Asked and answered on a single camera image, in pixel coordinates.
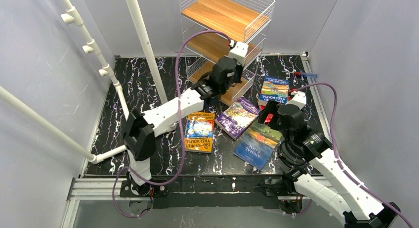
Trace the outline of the blue animal farm book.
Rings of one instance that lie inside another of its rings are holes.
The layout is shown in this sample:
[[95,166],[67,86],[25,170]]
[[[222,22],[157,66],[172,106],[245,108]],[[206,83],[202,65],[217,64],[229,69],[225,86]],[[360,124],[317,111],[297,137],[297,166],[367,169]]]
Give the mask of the blue animal farm book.
[[279,131],[268,125],[253,122],[245,131],[233,154],[262,171],[282,138]]

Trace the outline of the white wire wooden shelf rack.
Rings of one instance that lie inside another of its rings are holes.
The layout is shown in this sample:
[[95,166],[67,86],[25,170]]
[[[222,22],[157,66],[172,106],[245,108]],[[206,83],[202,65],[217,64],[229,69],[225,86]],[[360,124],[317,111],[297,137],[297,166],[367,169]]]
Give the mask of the white wire wooden shelf rack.
[[179,0],[183,38],[209,31],[194,37],[185,48],[185,54],[194,53],[198,57],[186,67],[188,80],[196,83],[220,58],[227,56],[230,51],[227,39],[231,38],[248,47],[240,61],[244,68],[241,82],[230,88],[221,101],[230,106],[242,97],[254,83],[275,3],[275,0]]

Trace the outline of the orange 130-storey treehouse book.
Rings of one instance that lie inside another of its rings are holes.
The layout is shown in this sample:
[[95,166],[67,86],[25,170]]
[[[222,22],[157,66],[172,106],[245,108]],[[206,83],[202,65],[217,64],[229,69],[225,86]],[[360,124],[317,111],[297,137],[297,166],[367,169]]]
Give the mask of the orange 130-storey treehouse book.
[[186,151],[212,153],[214,113],[195,112],[187,116],[184,142]]

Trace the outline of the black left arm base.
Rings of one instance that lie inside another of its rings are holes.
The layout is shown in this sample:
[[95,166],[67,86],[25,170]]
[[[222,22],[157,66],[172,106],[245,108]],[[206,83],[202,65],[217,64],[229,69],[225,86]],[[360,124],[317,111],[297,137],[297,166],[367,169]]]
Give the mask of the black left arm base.
[[167,197],[168,188],[166,186],[155,186],[148,183],[137,185],[130,176],[127,176],[126,180],[121,184],[119,196],[123,198]]

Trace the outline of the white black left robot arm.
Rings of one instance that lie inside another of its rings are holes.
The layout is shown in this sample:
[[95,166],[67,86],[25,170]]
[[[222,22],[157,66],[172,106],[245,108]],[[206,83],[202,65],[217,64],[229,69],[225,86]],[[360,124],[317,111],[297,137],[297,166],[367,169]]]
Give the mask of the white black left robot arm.
[[159,185],[151,181],[150,171],[150,157],[157,150],[155,138],[186,116],[219,101],[230,87],[241,82],[244,66],[244,57],[224,56],[179,97],[145,112],[130,112],[122,122],[122,135],[128,150],[128,178],[132,184]]

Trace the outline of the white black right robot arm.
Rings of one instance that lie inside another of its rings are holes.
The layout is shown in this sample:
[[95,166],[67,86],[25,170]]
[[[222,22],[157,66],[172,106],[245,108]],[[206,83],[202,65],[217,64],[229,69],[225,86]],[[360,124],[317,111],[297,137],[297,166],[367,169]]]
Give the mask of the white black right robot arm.
[[291,191],[308,196],[345,228],[388,228],[400,209],[395,203],[385,203],[363,188],[363,183],[341,162],[324,134],[308,127],[303,118],[304,102],[291,100],[280,104],[270,100],[262,110],[259,122],[268,115],[273,118],[268,126],[280,131],[284,144],[303,158],[305,163],[320,171],[333,189],[317,182],[305,166],[293,166],[282,175],[282,182]]

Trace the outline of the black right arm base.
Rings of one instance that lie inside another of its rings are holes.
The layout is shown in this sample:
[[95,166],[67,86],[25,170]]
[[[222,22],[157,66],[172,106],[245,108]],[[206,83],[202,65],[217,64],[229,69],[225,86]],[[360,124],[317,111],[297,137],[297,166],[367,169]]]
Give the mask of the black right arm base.
[[266,197],[276,197],[279,200],[279,209],[283,215],[296,217],[305,214],[312,205],[312,200],[304,207],[304,195],[296,192],[293,181],[281,176],[261,180],[255,189]]

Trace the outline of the blue 91-storey treehouse book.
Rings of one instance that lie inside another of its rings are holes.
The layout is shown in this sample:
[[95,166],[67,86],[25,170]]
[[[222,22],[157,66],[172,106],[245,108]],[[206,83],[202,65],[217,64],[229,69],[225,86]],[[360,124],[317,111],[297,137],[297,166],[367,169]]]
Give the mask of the blue 91-storey treehouse book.
[[261,109],[270,100],[286,104],[289,101],[289,92],[290,82],[288,80],[266,75],[259,94],[258,106]]

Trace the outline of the purple 52-storey treehouse book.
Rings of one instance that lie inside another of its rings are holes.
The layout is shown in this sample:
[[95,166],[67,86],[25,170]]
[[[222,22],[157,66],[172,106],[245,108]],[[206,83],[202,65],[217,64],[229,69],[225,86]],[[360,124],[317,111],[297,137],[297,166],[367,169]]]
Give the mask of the purple 52-storey treehouse book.
[[233,140],[237,140],[259,113],[257,106],[246,98],[240,97],[215,119],[215,123]]

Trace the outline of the blue red screwdriver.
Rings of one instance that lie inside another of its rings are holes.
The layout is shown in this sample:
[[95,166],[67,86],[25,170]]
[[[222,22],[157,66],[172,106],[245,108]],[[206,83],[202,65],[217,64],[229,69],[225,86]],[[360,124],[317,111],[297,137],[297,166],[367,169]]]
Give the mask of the blue red screwdriver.
[[317,78],[317,74],[315,73],[306,73],[306,72],[289,72],[289,71],[282,71],[282,73],[292,74],[296,76],[308,77],[308,78]]

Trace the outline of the white pvc pipe frame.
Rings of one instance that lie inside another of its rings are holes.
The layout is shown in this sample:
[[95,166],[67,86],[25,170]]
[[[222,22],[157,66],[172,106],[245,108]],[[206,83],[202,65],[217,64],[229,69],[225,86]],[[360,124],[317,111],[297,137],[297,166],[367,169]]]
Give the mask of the white pvc pipe frame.
[[[149,64],[149,68],[152,73],[152,77],[155,82],[158,95],[162,103],[166,103],[168,101],[167,96],[163,87],[159,70],[157,68],[157,63],[155,61],[155,56],[152,50],[152,46],[150,44],[149,36],[145,27],[143,15],[141,13],[138,0],[125,1],[127,3],[129,13],[133,20],[137,35],[139,37],[141,47],[145,53],[146,60]],[[86,44],[83,46],[83,51],[86,54],[93,53],[97,57],[98,61],[102,66],[102,68],[99,69],[98,72],[101,76],[108,76],[112,81],[112,84],[117,92],[117,96],[120,100],[124,116],[127,118],[129,115],[129,109],[123,93],[123,87],[121,83],[117,80],[113,67],[111,67],[111,65],[107,62],[107,60],[101,53],[100,47],[88,31],[87,27],[85,26],[84,20],[79,14],[77,8],[71,3],[70,0],[62,0],[62,2],[64,3],[66,8],[66,12],[61,14],[63,22],[67,25],[75,24],[79,27],[86,41]],[[3,87],[0,88],[0,98],[5,102],[9,103],[9,105],[11,105],[19,112],[23,113],[23,115],[27,116],[29,119],[44,127],[47,131],[57,136],[65,144],[69,145],[72,149],[74,149],[77,153],[85,157],[92,164],[98,164],[100,162],[103,162],[105,159],[122,153],[126,150],[124,146],[119,146],[115,149],[112,149],[108,152],[99,155],[92,154]]]

